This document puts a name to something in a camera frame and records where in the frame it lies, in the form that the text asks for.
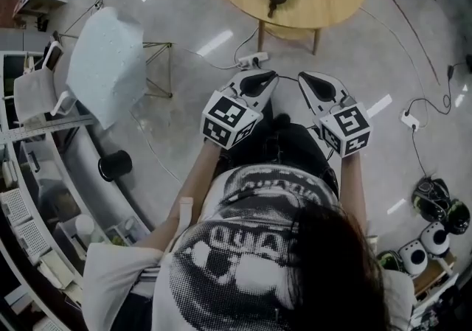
box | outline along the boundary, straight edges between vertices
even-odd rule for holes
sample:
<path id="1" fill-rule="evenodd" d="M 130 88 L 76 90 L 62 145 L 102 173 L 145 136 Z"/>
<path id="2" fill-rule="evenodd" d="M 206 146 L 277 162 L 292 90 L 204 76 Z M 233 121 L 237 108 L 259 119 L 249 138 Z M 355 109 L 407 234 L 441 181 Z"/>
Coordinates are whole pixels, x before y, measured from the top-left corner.
<path id="1" fill-rule="evenodd" d="M 322 117 L 320 125 L 321 138 L 341 157 L 350 156 L 369 144 L 372 126 L 362 103 Z"/>

white sheet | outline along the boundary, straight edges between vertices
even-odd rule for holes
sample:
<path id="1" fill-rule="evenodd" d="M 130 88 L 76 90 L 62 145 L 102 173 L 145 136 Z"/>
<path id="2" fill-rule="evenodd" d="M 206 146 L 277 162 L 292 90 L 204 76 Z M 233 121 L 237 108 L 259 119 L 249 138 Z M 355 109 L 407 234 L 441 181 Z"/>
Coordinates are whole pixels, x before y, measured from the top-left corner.
<path id="1" fill-rule="evenodd" d="M 113 7 L 87 20 L 72 53 L 67 86 L 107 129 L 146 92 L 143 29 Z"/>

white cable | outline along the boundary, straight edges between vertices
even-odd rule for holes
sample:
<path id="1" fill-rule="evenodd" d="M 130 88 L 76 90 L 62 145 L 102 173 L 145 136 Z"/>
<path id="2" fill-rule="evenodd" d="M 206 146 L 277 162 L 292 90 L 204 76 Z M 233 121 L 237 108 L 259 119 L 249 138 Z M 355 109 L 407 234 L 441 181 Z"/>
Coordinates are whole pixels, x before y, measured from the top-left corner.
<path id="1" fill-rule="evenodd" d="M 151 144 L 150 144 L 148 138 L 146 137 L 146 132 L 145 132 L 145 130 L 143 129 L 143 127 L 141 126 L 141 123 L 140 123 L 139 120 L 133 115 L 133 112 L 131 112 L 131 111 L 129 111 L 129 112 L 130 112 L 131 117 L 133 117 L 134 121 L 138 124 L 139 129 L 141 129 L 142 135 L 143 135 L 143 137 L 145 138 L 145 140 L 146 140 L 146 142 L 147 142 L 147 145 L 149 146 L 150 150 L 153 152 L 153 154 L 154 154 L 154 156 L 156 157 L 156 159 L 157 159 L 157 161 L 159 162 L 159 164 L 162 166 L 162 168 L 163 168 L 164 170 L 167 171 L 167 173 L 168 173 L 170 176 L 172 176 L 174 179 L 177 180 L 177 182 L 178 182 L 180 185 L 182 185 L 182 182 L 180 181 L 180 179 L 177 178 L 177 176 L 176 176 L 175 174 L 173 174 L 169 169 L 167 169 L 167 168 L 164 166 L 164 164 L 161 162 L 161 160 L 160 160 L 159 157 L 157 156 L 156 152 L 154 151 L 153 147 L 151 146 Z"/>
<path id="2" fill-rule="evenodd" d="M 197 56 L 203 58 L 204 61 L 205 61 L 208 65 L 213 66 L 213 67 L 216 68 L 216 69 L 228 70 L 228 69 L 233 69 L 233 68 L 239 67 L 239 65 L 236 64 L 236 65 L 231 65 L 231 66 L 227 66 L 227 67 L 221 68 L 220 66 L 216 66 L 216 65 L 213 65 L 212 63 L 210 63 L 208 60 L 205 59 L 204 56 L 200 55 L 199 53 L 194 52 L 194 51 L 191 51 L 190 49 L 187 49 L 187 48 L 185 48 L 185 47 L 183 47 L 183 46 L 181 46 L 181 48 L 182 48 L 184 51 L 187 51 L 187 52 L 189 52 L 189 53 L 192 53 L 192 54 L 194 54 L 194 55 L 197 55 Z"/>
<path id="3" fill-rule="evenodd" d="M 418 82 L 420 83 L 420 86 L 421 86 L 421 91 L 423 93 L 423 98 L 426 98 L 426 93 L 425 93 L 425 88 L 423 87 L 423 83 L 421 82 L 421 77 L 420 77 L 420 74 L 418 73 L 418 69 L 416 67 L 416 65 L 414 64 L 414 61 L 413 61 L 413 58 L 412 56 L 409 54 L 409 52 L 406 50 L 405 46 L 402 44 L 402 42 L 400 41 L 398 35 L 392 31 L 392 29 L 390 27 L 388 27 L 384 22 L 382 22 L 379 18 L 375 17 L 374 15 L 372 15 L 371 13 L 369 13 L 367 10 L 365 10 L 363 7 L 361 7 L 361 10 L 364 11 L 365 13 L 369 14 L 370 16 L 372 16 L 376 21 L 378 21 L 380 24 L 382 24 L 385 28 L 387 28 L 390 33 L 392 33 L 392 35 L 395 36 L 395 38 L 397 39 L 398 43 L 401 45 L 401 47 L 403 48 L 403 50 L 405 51 L 405 53 L 408 55 L 410 61 L 412 62 L 412 65 L 413 65 L 413 68 L 414 68 L 414 71 L 416 73 L 416 77 L 418 79 Z M 426 126 L 428 125 L 429 123 L 429 113 L 428 113 L 428 103 L 425 101 L 425 110 L 426 110 L 426 123 L 424 125 L 420 125 L 418 128 L 419 129 L 423 129 L 423 128 L 426 128 Z"/>
<path id="4" fill-rule="evenodd" d="M 194 52 L 194 51 L 191 51 L 190 49 L 188 48 L 185 48 L 184 46 L 181 46 L 179 43 L 171 43 L 173 45 L 176 45 L 176 46 L 180 46 L 184 51 L 187 51 L 189 53 L 192 53 L 193 55 L 197 55 L 199 56 L 200 58 L 203 58 L 203 60 L 208 63 L 208 65 L 216 68 L 216 69 L 220 69 L 220 70 L 228 70 L 228 69 L 234 69 L 234 68 L 241 68 L 240 64 L 236 62 L 236 54 L 237 54 L 237 51 L 244 45 L 246 44 L 248 41 L 250 41 L 254 35 L 256 34 L 256 32 L 258 31 L 259 27 L 256 28 L 254 30 L 254 32 L 245 40 L 243 41 L 235 50 L 235 53 L 233 54 L 233 61 L 234 61 L 234 65 L 231 65 L 231 66 L 226 66 L 226 67 L 220 67 L 220 66 L 216 66 L 216 65 L 213 65 L 212 63 L 210 63 L 204 56 L 200 55 L 199 53 L 197 52 Z M 144 48 L 151 48 L 152 46 L 158 46 L 158 45 L 161 45 L 161 43 L 145 43 L 144 44 Z"/>
<path id="5" fill-rule="evenodd" d="M 254 32 L 251 34 L 251 36 L 249 36 L 245 41 L 243 41 L 238 48 L 236 48 L 235 50 L 235 54 L 233 55 L 233 61 L 234 63 L 237 65 L 237 62 L 236 62 L 236 54 L 237 54 L 237 51 L 240 49 L 240 47 L 242 47 L 244 44 L 246 44 L 248 41 L 250 41 L 254 35 L 256 35 L 256 32 L 257 30 L 259 29 L 259 27 L 256 27 L 256 29 L 254 30 Z"/>

helmet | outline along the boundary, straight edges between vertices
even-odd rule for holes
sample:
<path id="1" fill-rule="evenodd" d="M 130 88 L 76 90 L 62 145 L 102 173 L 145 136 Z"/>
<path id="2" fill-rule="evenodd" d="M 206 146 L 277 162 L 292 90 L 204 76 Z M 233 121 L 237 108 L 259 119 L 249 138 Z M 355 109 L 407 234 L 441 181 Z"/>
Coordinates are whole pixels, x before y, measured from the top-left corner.
<path id="1" fill-rule="evenodd" d="M 412 195 L 413 207 L 428 222 L 443 221 L 451 208 L 449 190 L 442 179 L 421 179 Z"/>
<path id="2" fill-rule="evenodd" d="M 447 217 L 442 222 L 445 230 L 455 235 L 464 234 L 470 222 L 471 213 L 467 206 L 460 200 L 452 200 Z"/>
<path id="3" fill-rule="evenodd" d="M 377 255 L 377 260 L 383 269 L 406 272 L 403 261 L 396 251 L 383 251 Z"/>

power strip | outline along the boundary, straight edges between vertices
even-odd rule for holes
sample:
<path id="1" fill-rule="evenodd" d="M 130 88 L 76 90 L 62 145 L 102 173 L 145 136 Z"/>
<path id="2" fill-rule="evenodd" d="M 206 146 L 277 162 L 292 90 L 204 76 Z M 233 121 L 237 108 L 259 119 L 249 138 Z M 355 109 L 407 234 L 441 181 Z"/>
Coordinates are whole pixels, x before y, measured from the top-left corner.
<path id="1" fill-rule="evenodd" d="M 247 69 L 253 66 L 253 62 L 255 58 L 259 60 L 259 63 L 262 63 L 268 60 L 268 53 L 267 52 L 254 53 L 253 55 L 238 58 L 237 61 L 242 68 Z"/>
<path id="2" fill-rule="evenodd" d="M 408 116 L 406 115 L 406 110 L 401 112 L 400 120 L 403 124 L 407 125 L 409 128 L 413 129 L 415 132 L 420 128 L 420 122 L 416 117 L 412 116 L 410 112 Z"/>

